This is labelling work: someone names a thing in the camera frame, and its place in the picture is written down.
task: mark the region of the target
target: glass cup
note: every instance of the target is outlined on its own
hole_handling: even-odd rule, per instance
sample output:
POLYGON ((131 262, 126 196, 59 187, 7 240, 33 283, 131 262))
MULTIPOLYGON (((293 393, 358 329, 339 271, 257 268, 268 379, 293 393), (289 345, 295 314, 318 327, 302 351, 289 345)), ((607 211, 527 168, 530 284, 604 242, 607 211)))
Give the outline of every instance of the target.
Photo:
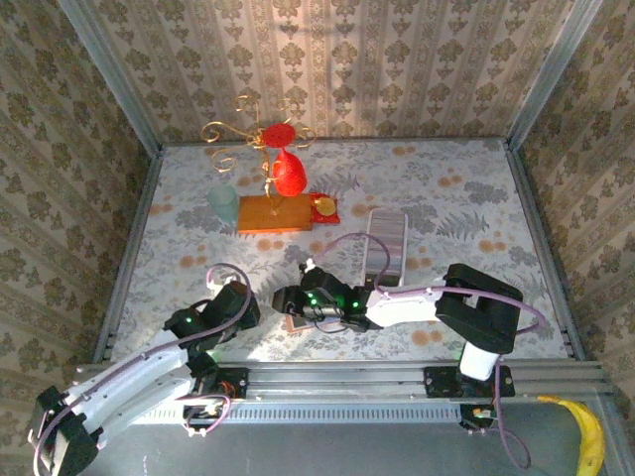
POLYGON ((222 221, 233 223, 238 218, 240 197, 233 186, 213 186, 207 194, 207 201, 222 221))

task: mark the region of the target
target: wall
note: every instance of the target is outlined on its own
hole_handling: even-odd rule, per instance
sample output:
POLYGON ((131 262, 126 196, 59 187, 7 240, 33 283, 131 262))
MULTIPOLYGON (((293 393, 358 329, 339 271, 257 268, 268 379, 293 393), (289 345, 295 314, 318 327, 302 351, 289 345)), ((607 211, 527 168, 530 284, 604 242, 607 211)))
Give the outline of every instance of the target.
POLYGON ((603 2, 524 149, 583 344, 634 399, 635 1, 603 2))
POLYGON ((0 474, 36 394, 89 361, 147 168, 55 0, 0 2, 0 474))
POLYGON ((572 0, 90 0, 160 142, 283 98, 319 136, 503 136, 572 0))

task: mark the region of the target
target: wooden tray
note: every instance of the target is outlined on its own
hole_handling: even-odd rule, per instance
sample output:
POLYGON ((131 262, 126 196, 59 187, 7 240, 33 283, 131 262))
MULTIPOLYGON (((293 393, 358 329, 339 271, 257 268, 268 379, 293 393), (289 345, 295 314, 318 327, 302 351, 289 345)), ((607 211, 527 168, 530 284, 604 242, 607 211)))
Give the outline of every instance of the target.
POLYGON ((311 222, 311 198, 307 193, 298 196, 273 195, 277 212, 266 195, 240 197, 240 209, 236 232, 280 233, 283 231, 309 231, 311 222))

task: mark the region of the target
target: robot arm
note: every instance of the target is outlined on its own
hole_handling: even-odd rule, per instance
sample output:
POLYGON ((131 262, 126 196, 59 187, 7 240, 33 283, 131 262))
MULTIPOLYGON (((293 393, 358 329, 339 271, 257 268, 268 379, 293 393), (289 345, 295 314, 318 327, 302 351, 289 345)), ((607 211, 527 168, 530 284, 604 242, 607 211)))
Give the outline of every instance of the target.
POLYGON ((301 271, 298 286, 274 293, 275 310, 314 322, 338 317, 343 326, 358 332, 402 322, 440 320, 466 340, 460 374, 481 382, 490 378, 498 358, 514 349, 520 309, 497 297, 522 301, 523 295, 466 265, 450 265, 445 286, 431 289, 351 288, 312 261, 301 271), (478 297, 475 307, 465 302, 465 296, 470 295, 478 297))
POLYGON ((108 440, 157 405, 192 390, 199 396, 224 394, 217 382, 218 366, 207 351, 239 329, 256 326, 259 319, 258 304, 247 286, 232 281, 214 300, 175 312, 141 350, 100 375, 63 394, 55 387, 46 389, 36 399, 30 423, 36 464, 53 476, 75 476, 108 440))

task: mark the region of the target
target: banana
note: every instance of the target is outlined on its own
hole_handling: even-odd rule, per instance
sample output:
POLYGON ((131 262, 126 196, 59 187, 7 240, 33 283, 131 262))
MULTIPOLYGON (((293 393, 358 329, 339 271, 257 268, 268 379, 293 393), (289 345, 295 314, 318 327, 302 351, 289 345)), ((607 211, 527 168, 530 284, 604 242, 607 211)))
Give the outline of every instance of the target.
POLYGON ((541 395, 539 402, 562 405, 575 418, 581 434, 576 476, 596 476, 604 461, 604 431, 595 414, 586 405, 562 400, 552 395, 541 395))

